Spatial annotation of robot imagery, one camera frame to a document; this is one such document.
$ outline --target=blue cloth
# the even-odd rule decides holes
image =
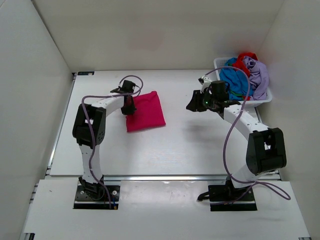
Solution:
[[[225,66],[229,66],[229,64],[232,65],[236,61],[237,61],[237,58],[233,57],[225,63]],[[224,69],[221,69],[219,76],[221,81],[225,81],[230,84],[230,89],[228,91],[229,98],[231,100],[242,101],[243,100],[242,97],[236,96],[230,93],[230,91],[233,91],[234,93],[237,93],[237,94],[242,94],[243,96],[247,95],[248,81],[245,74],[242,73],[241,71],[236,71],[232,68],[224,68]],[[252,87],[250,85],[249,96],[252,96],[253,94],[254,94],[254,91],[252,90]]]

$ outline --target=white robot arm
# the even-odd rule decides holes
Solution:
[[[186,109],[192,112],[210,110],[233,124],[242,110],[238,101],[229,100],[226,83],[211,81],[207,76],[199,78],[199,82],[202,88],[193,91],[191,102]],[[245,111],[242,112],[235,127],[248,140],[248,146],[246,164],[229,179],[232,188],[241,189],[250,186],[262,175],[286,166],[284,137],[279,128],[269,128]]]
[[[91,108],[103,108],[105,109],[105,117],[109,116],[117,109],[121,109],[124,107],[125,97],[112,97],[101,99],[93,104],[91,104]],[[105,136],[104,132],[101,131],[97,137],[97,140],[103,139]],[[89,160],[92,155],[93,149],[85,144],[79,145],[81,154],[82,154],[82,164],[83,164],[83,176],[82,180],[85,180],[87,183],[97,184],[98,182],[92,176],[92,173],[89,168]],[[100,144],[95,146],[95,152],[91,160],[91,170],[94,176],[97,179],[101,179],[103,177],[101,167],[100,167]]]
[[[90,131],[82,104],[78,107],[72,135],[76,138],[82,154],[83,175],[79,177],[79,181],[85,193],[92,199],[100,199],[104,192],[101,185],[104,181],[99,148],[105,137],[106,117],[117,109],[121,109],[124,115],[134,114],[136,108],[132,94],[135,86],[135,83],[124,80],[122,86],[111,91],[109,98],[100,99],[93,104],[84,104],[94,136]]]

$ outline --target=pink cloth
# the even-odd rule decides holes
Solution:
[[[133,102],[136,111],[133,115],[126,116],[126,131],[128,133],[166,125],[156,91],[135,96]]]

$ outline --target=white table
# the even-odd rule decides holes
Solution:
[[[78,179],[41,180],[25,233],[34,240],[298,240],[309,237],[289,182],[286,201],[253,188],[258,211],[210,212],[206,181],[122,181],[118,210],[73,209]]]
[[[105,138],[100,147],[104,175],[224,175],[222,148],[230,124],[218,114],[186,110],[198,78],[207,70],[96,71],[75,80],[64,123],[55,150],[51,176],[80,176],[82,157],[72,128],[78,106],[85,95],[107,95],[126,75],[144,81],[142,93],[157,91],[165,127],[127,133],[126,118],[120,110],[106,119]],[[248,109],[257,117],[254,109]],[[231,172],[245,163],[247,141],[236,130],[227,146]]]

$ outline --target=laundry basket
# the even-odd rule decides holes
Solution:
[[[232,56],[231,57],[218,57],[216,58],[214,61],[213,61],[213,64],[214,64],[214,68],[221,68],[223,67],[226,62],[233,58]],[[219,73],[220,73],[220,70],[218,71],[215,71],[216,73],[216,78],[218,79],[218,81],[220,81],[220,76],[219,76]],[[246,107],[257,107],[259,106],[260,104],[263,104],[263,103],[268,103],[272,100],[272,94],[271,94],[271,91],[269,89],[269,87],[266,89],[266,99],[265,100],[248,100],[245,102],[245,106]]]

